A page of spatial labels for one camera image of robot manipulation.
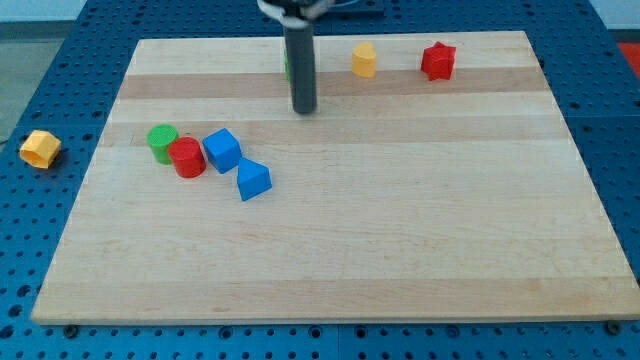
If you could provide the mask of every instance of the toy block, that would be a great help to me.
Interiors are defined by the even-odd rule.
[[[358,44],[351,54],[351,71],[364,78],[376,76],[376,56],[371,42]]]
[[[61,146],[62,142],[50,132],[33,130],[20,147],[20,158],[33,167],[48,169]]]
[[[192,137],[181,137],[169,145],[167,150],[179,176],[194,178],[207,168],[200,143]]]
[[[424,49],[420,69],[429,75],[429,81],[449,80],[453,73],[455,54],[455,47],[447,46],[438,41],[434,46]]]
[[[233,169],[242,157],[240,143],[227,129],[220,129],[202,140],[209,162],[220,174]]]
[[[269,168],[247,158],[240,159],[238,164],[238,189],[240,190],[242,201],[247,201],[271,189]]]
[[[147,144],[151,148],[153,157],[160,164],[171,164],[167,149],[178,138],[178,130],[171,125],[162,124],[153,127],[147,133]]]

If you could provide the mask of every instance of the blue pegboard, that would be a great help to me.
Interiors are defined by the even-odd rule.
[[[319,34],[525,30],[613,227],[640,277],[640,93],[587,0],[386,0],[329,15]],[[640,323],[61,327],[29,320],[106,117],[141,38],[280,35],[253,0],[89,0],[0,155],[0,359],[640,358]],[[63,152],[19,160],[33,129]]]

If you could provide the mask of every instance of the wooden board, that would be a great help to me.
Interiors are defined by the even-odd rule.
[[[350,73],[362,40],[375,79]],[[454,79],[419,72],[456,46]],[[292,113],[280,38],[138,44],[33,311],[42,324],[626,319],[640,291],[523,32],[317,37]],[[229,128],[273,189],[193,179],[145,134]]]

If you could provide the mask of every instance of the yellow block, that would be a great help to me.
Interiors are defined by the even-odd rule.
[[[362,42],[353,49],[351,71],[365,78],[376,76],[376,52],[373,50],[371,42]]]
[[[20,158],[33,167],[48,169],[61,145],[62,142],[50,132],[33,130],[20,147]]]

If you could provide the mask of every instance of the green cylinder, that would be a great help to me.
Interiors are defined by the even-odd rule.
[[[167,149],[178,138],[178,130],[171,125],[162,124],[155,126],[147,133],[147,143],[153,152],[153,157],[160,164],[171,164],[171,158]]]

